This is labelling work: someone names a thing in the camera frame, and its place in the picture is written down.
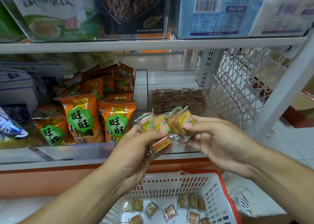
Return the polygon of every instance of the shelf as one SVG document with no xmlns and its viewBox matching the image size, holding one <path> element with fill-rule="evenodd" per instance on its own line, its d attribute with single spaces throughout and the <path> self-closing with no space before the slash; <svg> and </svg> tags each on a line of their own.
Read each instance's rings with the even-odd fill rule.
<svg viewBox="0 0 314 224">
<path fill-rule="evenodd" d="M 122 50 L 183 50 L 208 48 L 240 47 L 276 47 L 303 44 L 306 37 L 281 38 L 228 38 L 205 40 L 130 40 L 130 41 L 95 41 L 95 42 L 56 42 L 56 43 L 3 43 L 0 54 L 57 53 L 57 52 L 92 52 Z"/>
</svg>

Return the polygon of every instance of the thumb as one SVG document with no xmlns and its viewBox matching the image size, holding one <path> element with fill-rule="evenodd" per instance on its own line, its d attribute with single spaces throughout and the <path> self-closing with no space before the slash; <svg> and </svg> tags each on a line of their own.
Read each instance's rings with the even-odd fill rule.
<svg viewBox="0 0 314 224">
<path fill-rule="evenodd" d="M 188 131 L 193 131 L 197 133 L 209 133 L 211 135 L 217 134 L 221 131 L 223 124 L 220 121 L 217 122 L 196 122 L 196 123 L 187 123 L 184 125 L 184 128 Z"/>
<path fill-rule="evenodd" d="M 168 132 L 166 130 L 160 130 L 160 131 L 159 130 L 152 130 L 152 131 L 137 135 L 135 137 L 135 139 L 139 145 L 147 147 L 153 141 L 159 140 L 159 139 L 165 137 L 167 134 L 168 134 Z"/>
</svg>

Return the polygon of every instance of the shopping basket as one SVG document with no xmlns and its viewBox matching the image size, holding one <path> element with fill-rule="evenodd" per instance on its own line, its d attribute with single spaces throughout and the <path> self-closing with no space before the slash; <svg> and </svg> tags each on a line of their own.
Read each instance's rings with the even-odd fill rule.
<svg viewBox="0 0 314 224">
<path fill-rule="evenodd" d="M 176 224 L 188 223 L 187 210 L 177 208 L 177 198 L 184 195 L 199 195 L 204 198 L 206 211 L 200 213 L 201 218 L 207 217 L 211 224 L 242 224 L 222 176 L 216 170 L 146 174 L 134 190 L 115 203 L 101 224 L 127 222 L 139 214 L 123 213 L 124 200 L 133 199 L 143 199 L 143 209 L 150 201 L 159 207 L 151 220 L 142 211 L 144 224 L 166 223 L 162 209 L 171 204 L 174 205 L 178 215 L 170 219 L 168 224 L 174 221 Z"/>
</svg>

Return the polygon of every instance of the hand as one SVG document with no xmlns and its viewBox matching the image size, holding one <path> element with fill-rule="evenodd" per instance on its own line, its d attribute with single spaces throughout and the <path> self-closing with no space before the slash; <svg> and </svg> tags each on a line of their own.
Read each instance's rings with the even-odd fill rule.
<svg viewBox="0 0 314 224">
<path fill-rule="evenodd" d="M 188 145 L 222 169 L 244 178 L 252 177 L 250 161 L 261 155 L 264 147 L 227 121 L 195 115 L 192 118 L 194 123 L 184 127 L 196 132 Z"/>
<path fill-rule="evenodd" d="M 128 131 L 108 160 L 104 163 L 106 172 L 113 172 L 117 183 L 116 189 L 119 196 L 126 195 L 133 190 L 144 177 L 148 165 L 160 155 L 171 149 L 167 147 L 155 155 L 146 155 L 146 148 L 151 143 L 165 137 L 168 133 L 165 130 L 152 130 L 140 135 L 135 134 L 135 127 Z"/>
</svg>

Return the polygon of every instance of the barcode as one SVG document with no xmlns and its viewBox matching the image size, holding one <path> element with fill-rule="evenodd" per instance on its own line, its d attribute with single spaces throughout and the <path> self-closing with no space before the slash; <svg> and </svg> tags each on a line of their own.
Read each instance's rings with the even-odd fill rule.
<svg viewBox="0 0 314 224">
<path fill-rule="evenodd" d="M 194 12 L 215 12 L 218 0 L 196 0 Z"/>
</svg>

